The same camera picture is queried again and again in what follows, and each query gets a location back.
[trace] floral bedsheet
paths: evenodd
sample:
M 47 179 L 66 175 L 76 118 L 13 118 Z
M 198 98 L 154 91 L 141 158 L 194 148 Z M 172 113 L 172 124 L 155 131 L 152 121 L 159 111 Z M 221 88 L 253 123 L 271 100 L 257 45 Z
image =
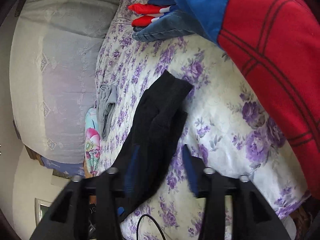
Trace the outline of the floral bedsheet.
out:
M 150 214 L 171 239 L 197 238 L 204 200 L 188 188 L 181 147 L 222 175 L 250 176 L 276 214 L 283 218 L 308 196 L 300 165 L 281 130 L 260 105 L 254 92 L 230 60 L 213 43 L 198 35 L 141 43 L 131 38 L 127 6 L 146 0 L 122 0 L 97 60 L 96 85 L 117 85 L 117 105 L 107 141 L 101 141 L 99 172 L 116 159 L 129 133 L 137 104 L 145 91 L 167 69 L 193 84 L 184 103 L 188 112 L 183 134 L 165 181 L 156 195 L 122 224 L 125 239 L 136 239 L 142 214 Z M 225 239 L 231 239 L 232 204 L 226 197 Z M 161 239 L 148 218 L 139 239 Z

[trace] red fabric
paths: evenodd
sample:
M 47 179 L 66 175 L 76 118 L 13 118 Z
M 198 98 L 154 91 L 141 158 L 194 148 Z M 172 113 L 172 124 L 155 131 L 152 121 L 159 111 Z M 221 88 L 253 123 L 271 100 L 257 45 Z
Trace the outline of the red fabric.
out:
M 132 21 L 131 23 L 131 26 L 132 27 L 135 27 L 135 26 L 148 26 L 150 23 L 151 23 L 151 20 L 155 18 L 153 16 L 148 16 L 148 15 L 145 15 L 145 16 L 142 16 L 138 19 L 135 19 Z
M 156 14 L 159 13 L 159 10 L 162 8 L 166 8 L 168 6 L 156 6 L 153 4 L 141 4 L 141 3 L 134 3 L 128 6 L 129 10 L 135 11 L 138 14 Z
M 220 46 L 295 152 L 320 199 L 320 26 L 303 0 L 229 0 Z

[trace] wall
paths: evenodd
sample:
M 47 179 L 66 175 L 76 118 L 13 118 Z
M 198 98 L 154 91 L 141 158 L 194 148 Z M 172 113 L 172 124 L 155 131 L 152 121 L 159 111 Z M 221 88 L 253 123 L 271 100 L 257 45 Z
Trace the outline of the wall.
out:
M 0 208 L 22 240 L 36 227 L 35 198 L 52 202 L 61 187 L 51 185 L 52 170 L 31 160 L 13 126 L 9 86 L 10 50 L 18 18 L 12 8 L 0 27 Z
M 35 198 L 53 202 L 62 190 L 51 185 L 52 170 L 31 160 L 23 148 L 14 177 L 12 212 L 14 229 L 22 240 L 28 240 L 36 228 Z
M 0 208 L 13 225 L 12 190 L 23 144 L 18 140 L 13 127 L 13 113 L 9 87 L 10 50 L 18 18 L 14 17 L 15 6 L 0 26 Z

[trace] picture frame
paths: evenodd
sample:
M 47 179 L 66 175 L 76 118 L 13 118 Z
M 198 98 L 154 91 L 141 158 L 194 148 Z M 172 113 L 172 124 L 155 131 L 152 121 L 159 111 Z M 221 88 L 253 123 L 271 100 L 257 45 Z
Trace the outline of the picture frame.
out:
M 36 216 L 36 226 L 39 224 L 40 220 L 44 216 L 45 212 L 51 206 L 52 203 L 35 198 L 35 216 Z

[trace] metal bolt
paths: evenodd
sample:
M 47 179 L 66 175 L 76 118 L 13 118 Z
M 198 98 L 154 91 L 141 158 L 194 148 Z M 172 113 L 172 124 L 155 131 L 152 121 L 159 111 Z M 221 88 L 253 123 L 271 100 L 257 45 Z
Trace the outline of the metal bolt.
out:
M 250 179 L 249 179 L 249 177 L 248 177 L 247 175 L 241 175 L 241 176 L 239 177 L 239 180 L 240 180 L 241 182 L 249 182 L 249 181 L 250 181 Z
M 82 176 L 80 175 L 75 175 L 71 179 L 73 182 L 80 182 L 82 180 Z
M 203 169 L 203 172 L 204 172 L 205 174 L 214 174 L 216 171 L 215 171 L 213 168 L 207 167 L 207 168 L 204 168 L 204 169 Z
M 107 169 L 107 173 L 109 173 L 109 174 L 116 174 L 116 173 L 118 173 L 118 171 L 119 170 L 115 167 L 111 167 L 111 168 Z

